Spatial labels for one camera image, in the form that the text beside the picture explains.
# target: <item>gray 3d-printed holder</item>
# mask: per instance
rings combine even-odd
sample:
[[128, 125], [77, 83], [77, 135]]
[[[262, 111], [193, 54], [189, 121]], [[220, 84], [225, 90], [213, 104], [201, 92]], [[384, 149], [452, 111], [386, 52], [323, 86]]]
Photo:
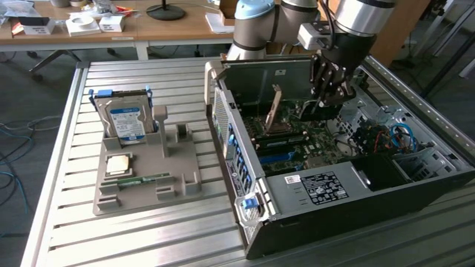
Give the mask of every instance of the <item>gray 3d-printed holder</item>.
[[[152, 109], [159, 132], [145, 134], [143, 144], [121, 146], [119, 139], [104, 138], [97, 168], [95, 215], [147, 206], [167, 206], [193, 201], [212, 192], [201, 191], [201, 178], [192, 133], [185, 124], [164, 130], [167, 108]], [[129, 157], [128, 171], [107, 174], [112, 156]]]

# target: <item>hard drive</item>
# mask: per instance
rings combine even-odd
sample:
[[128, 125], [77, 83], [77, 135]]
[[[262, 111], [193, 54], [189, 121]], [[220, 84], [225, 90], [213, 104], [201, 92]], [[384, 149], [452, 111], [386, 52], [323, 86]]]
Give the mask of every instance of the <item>hard drive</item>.
[[156, 132], [151, 90], [99, 90], [95, 96], [92, 93], [93, 90], [89, 100], [99, 112], [105, 136], [117, 137], [123, 145], [143, 143], [145, 134]]

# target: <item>white box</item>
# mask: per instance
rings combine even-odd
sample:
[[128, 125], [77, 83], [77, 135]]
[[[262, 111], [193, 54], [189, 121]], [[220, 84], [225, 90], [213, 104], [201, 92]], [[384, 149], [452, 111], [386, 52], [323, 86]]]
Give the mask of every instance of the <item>white box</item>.
[[124, 30], [125, 19], [123, 16], [103, 17], [99, 27], [104, 32], [121, 32]]
[[24, 34], [27, 35], [44, 35], [52, 34], [55, 29], [55, 20], [51, 18], [29, 18], [21, 17], [19, 18]]
[[97, 22], [91, 17], [77, 17], [67, 20], [69, 36], [101, 33]]

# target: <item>desk leg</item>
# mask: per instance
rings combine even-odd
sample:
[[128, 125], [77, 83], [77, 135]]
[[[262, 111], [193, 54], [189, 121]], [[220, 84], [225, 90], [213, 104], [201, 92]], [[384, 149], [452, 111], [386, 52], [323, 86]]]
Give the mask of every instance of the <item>desk leg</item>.
[[470, 62], [468, 65], [463, 68], [462, 72], [459, 73], [459, 76], [462, 78], [467, 78], [468, 73], [472, 71], [474, 67], [475, 67], [475, 58], [472, 62]]
[[466, 22], [466, 20], [468, 19], [470, 15], [474, 13], [475, 11], [475, 6], [468, 7], [467, 11], [462, 14], [460, 18], [458, 19], [451, 31], [448, 32], [444, 40], [440, 42], [438, 48], [435, 49], [434, 52], [434, 56], [439, 56], [443, 49], [446, 48], [448, 42], [451, 41], [451, 39], [454, 38], [454, 36], [456, 35], [458, 31], [462, 28], [462, 24]]
[[426, 46], [426, 43], [427, 41], [431, 39], [431, 36], [434, 34], [434, 32], [436, 31], [452, 5], [454, 5], [454, 1], [455, 0], [447, 0], [447, 3], [444, 5], [444, 14], [442, 16], [438, 16], [430, 26], [430, 28], [427, 29], [424, 35], [423, 35], [423, 38], [420, 40], [420, 42], [418, 43], [418, 45], [415, 46], [415, 50], [412, 51], [412, 56], [415, 57], [424, 49], [424, 46]]
[[135, 48], [136, 48], [136, 55], [139, 57], [139, 60], [148, 60], [148, 41], [137, 41], [135, 42]]

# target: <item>motherboard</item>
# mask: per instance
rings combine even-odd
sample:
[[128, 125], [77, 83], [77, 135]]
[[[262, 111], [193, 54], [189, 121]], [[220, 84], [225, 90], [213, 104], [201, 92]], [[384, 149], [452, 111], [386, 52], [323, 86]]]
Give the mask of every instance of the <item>motherboard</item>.
[[302, 121], [298, 117], [302, 104], [300, 100], [282, 101], [270, 129], [268, 115], [250, 112], [263, 107], [248, 106], [243, 112], [254, 113], [243, 117], [243, 122], [267, 176], [332, 165], [351, 156], [338, 148], [338, 133], [330, 132], [326, 121]]

